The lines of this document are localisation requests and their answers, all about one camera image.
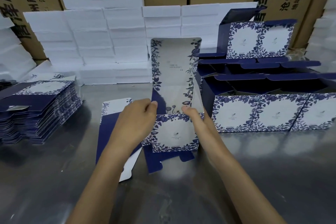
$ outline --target metal work surface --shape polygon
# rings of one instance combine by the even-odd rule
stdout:
[[[0,223],[65,223],[94,167],[102,102],[151,96],[151,84],[83,86],[84,105],[44,145],[0,146]],[[288,223],[336,223],[336,138],[329,131],[222,135]],[[240,223],[202,149],[148,175],[141,152],[119,184],[111,223]]]

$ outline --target open box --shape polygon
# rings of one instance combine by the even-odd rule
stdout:
[[[250,21],[263,9],[231,9],[218,28],[217,52],[228,59],[284,56],[296,20]]]
[[[198,138],[190,118],[181,107],[196,108],[203,116],[198,84],[195,83],[200,38],[152,39],[152,101],[158,102],[154,129],[143,145],[153,152],[198,149]]]
[[[333,99],[331,93],[325,95],[321,90],[332,83],[325,79],[336,78],[333,73],[317,74],[304,69],[309,65],[306,61],[222,65],[226,74],[203,78],[204,107],[212,113],[219,132],[285,131],[292,126],[307,129],[294,123],[298,116],[304,117],[300,114],[302,107],[314,94]],[[330,118],[331,113],[336,116],[333,110],[326,117]],[[314,122],[321,127],[317,119]]]

